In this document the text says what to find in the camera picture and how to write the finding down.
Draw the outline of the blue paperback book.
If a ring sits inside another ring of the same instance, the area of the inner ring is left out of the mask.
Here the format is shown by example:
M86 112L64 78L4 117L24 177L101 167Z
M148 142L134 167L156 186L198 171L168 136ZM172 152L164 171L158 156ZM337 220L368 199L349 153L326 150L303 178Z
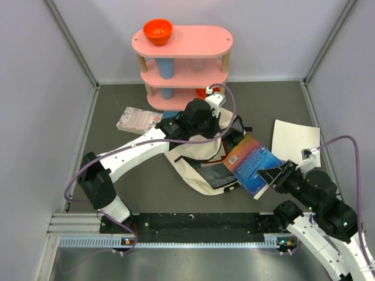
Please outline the blue paperback book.
M258 200L268 189L258 171L279 167L283 161L248 133L223 163L252 198Z

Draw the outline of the cream canvas backpack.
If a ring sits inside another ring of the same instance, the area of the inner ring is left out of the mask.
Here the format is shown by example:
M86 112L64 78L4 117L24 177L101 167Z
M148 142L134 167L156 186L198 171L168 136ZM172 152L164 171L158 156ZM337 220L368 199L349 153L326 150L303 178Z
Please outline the cream canvas backpack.
M204 144L182 144L166 152L165 156L192 189L205 196L221 195L240 187L241 184L224 163L205 167L200 164L216 155L222 139L231 141L234 148L245 134L252 130L252 127L244 126L241 117L237 116L229 131L221 138Z

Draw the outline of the red and white book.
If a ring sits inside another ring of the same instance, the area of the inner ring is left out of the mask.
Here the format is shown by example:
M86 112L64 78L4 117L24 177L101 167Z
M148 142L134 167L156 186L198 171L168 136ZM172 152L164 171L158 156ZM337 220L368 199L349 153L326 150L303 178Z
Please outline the red and white book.
M208 161L201 163L200 166L205 167L205 166L222 164L223 160L228 156L232 148L233 148L233 145L231 144L231 141L227 139L222 139L221 144L220 144L220 149L216 153L216 155L214 155Z

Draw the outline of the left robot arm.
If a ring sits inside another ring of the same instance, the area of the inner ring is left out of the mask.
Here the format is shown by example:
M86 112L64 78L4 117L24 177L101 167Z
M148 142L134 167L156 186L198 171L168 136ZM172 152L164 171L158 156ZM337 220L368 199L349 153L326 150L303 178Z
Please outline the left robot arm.
M191 137L201 135L214 138L220 131L220 108L225 98L216 93L205 100L189 102L184 111L175 117L162 119L147 133L132 142L106 154L85 155L77 178L94 209L112 218L113 226L120 232L131 229L131 211L117 195L114 182L142 162L179 146Z

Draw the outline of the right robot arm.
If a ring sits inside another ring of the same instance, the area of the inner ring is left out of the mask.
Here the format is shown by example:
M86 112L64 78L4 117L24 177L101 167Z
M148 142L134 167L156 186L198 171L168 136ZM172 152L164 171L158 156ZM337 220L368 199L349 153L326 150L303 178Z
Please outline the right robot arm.
M285 201L274 210L277 230L296 236L332 280L374 280L374 259L357 212L337 198L337 186L327 173L290 160L257 173L276 192L290 194L313 213L310 221L295 203Z

